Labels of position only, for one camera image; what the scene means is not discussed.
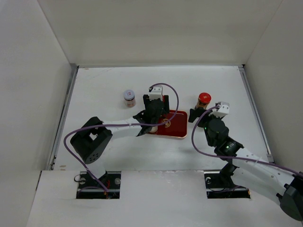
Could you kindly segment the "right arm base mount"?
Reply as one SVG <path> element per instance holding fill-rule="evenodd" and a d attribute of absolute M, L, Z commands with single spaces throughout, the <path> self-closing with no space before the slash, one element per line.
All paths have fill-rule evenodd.
<path fill-rule="evenodd" d="M 204 171 L 208 199 L 250 199 L 249 189 L 235 185 L 231 179 L 236 168 L 227 164 L 221 170 Z"/>

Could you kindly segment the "clear bottle white contents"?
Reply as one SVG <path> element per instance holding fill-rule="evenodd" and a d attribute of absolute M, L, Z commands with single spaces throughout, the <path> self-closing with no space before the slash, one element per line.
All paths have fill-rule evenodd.
<path fill-rule="evenodd" d="M 158 126 L 154 126 L 151 128 L 150 133 L 156 133 L 158 130 Z"/>

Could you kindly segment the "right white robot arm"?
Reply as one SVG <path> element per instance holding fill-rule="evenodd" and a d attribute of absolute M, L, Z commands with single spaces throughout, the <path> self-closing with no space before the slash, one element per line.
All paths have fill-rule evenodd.
<path fill-rule="evenodd" d="M 255 156 L 229 136 L 223 117 L 229 108 L 217 104 L 206 110 L 190 109 L 189 122 L 204 130 L 212 157 L 226 161 L 220 171 L 220 183 L 225 187 L 239 185 L 254 190 L 276 203 L 294 220 L 303 220 L 303 174 L 284 166 L 269 163 Z"/>

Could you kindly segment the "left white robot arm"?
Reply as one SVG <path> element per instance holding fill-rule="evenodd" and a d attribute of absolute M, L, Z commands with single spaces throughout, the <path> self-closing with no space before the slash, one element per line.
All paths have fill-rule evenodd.
<path fill-rule="evenodd" d="M 100 157 L 111 140 L 124 137 L 139 137 L 154 130 L 160 118 L 169 113 L 169 96 L 150 100 L 143 96 L 145 109 L 129 119 L 122 121 L 101 121 L 98 117 L 90 118 L 83 128 L 89 129 L 76 132 L 70 143 L 80 156 L 86 168 L 92 173 L 90 183 L 95 188 L 106 184 L 107 172 L 100 162 Z"/>

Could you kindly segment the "small jar white lid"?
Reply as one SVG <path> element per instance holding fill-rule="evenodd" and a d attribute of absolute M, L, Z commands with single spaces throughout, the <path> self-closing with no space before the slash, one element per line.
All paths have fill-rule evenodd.
<path fill-rule="evenodd" d="M 124 92 L 124 100 L 127 107 L 134 107 L 136 104 L 134 91 L 131 89 L 126 90 Z"/>

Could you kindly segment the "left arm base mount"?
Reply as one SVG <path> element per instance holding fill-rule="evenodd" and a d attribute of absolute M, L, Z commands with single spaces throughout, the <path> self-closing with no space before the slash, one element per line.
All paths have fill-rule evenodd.
<path fill-rule="evenodd" d="M 74 177 L 77 185 L 76 199 L 119 199 L 121 186 L 121 172 L 107 172 L 100 181 L 107 188 L 105 191 L 87 172 L 81 172 Z"/>

